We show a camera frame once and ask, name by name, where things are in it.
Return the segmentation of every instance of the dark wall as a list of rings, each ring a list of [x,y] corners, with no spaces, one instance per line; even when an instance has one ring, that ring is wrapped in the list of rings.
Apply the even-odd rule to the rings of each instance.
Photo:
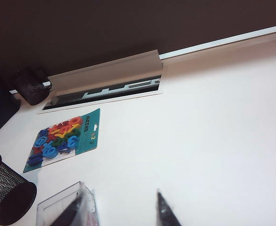
[[[0,75],[50,75],[276,25],[276,0],[0,0]]]

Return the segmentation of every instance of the black mesh pencil holder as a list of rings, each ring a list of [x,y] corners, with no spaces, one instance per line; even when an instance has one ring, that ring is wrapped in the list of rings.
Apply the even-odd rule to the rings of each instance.
[[[0,156],[0,225],[11,225],[29,210],[36,186],[2,162]]]

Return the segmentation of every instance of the clear plastic organizer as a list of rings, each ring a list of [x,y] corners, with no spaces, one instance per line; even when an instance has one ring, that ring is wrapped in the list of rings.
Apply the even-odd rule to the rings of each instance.
[[[73,184],[38,204],[36,226],[99,226],[94,195]]]

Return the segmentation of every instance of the white desk surface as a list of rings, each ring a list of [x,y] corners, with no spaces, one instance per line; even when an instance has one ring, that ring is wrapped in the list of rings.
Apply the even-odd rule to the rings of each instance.
[[[164,64],[160,95],[39,115],[22,102],[0,154],[38,193],[13,225],[35,225],[39,202],[83,181],[101,226],[155,226],[157,188],[183,226],[276,226],[276,34]],[[22,173],[40,129],[97,108],[97,149]]]

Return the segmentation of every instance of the white desk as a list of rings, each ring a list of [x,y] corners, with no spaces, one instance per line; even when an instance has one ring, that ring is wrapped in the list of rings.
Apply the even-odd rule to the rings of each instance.
[[[164,64],[161,95],[39,115],[22,102],[0,154],[38,193],[14,225],[83,181],[102,226],[156,225],[157,188],[183,226],[276,226],[276,34]],[[40,129],[97,108],[97,149],[22,174]]]

